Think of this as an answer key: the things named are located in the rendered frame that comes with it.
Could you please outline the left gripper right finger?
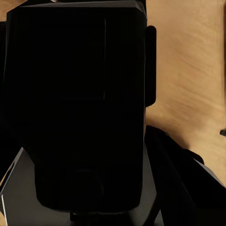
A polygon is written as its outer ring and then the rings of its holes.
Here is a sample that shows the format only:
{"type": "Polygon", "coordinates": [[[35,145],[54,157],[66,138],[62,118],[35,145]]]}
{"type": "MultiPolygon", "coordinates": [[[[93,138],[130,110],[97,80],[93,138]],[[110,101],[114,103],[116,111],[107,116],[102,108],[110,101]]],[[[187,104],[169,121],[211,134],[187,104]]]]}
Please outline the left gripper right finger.
{"type": "Polygon", "coordinates": [[[165,131],[147,125],[145,145],[164,226],[226,226],[226,188],[165,131]]]}

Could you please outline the digital camera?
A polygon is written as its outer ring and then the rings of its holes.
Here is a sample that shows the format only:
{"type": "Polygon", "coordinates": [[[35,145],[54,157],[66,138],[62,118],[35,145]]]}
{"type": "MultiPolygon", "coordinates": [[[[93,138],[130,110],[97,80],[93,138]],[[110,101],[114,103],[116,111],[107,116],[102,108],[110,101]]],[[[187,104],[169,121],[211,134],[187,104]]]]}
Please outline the digital camera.
{"type": "Polygon", "coordinates": [[[156,44],[146,0],[28,0],[7,12],[0,130],[33,161],[42,206],[98,223],[140,205],[156,44]]]}

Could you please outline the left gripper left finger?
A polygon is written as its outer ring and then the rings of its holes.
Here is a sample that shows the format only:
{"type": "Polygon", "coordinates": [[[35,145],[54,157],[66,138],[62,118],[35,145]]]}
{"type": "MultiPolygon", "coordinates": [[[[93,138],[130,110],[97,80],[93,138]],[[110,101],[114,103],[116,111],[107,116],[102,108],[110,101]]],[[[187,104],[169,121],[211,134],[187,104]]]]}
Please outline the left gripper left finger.
{"type": "Polygon", "coordinates": [[[8,129],[0,130],[0,182],[3,181],[21,147],[8,129]]]}

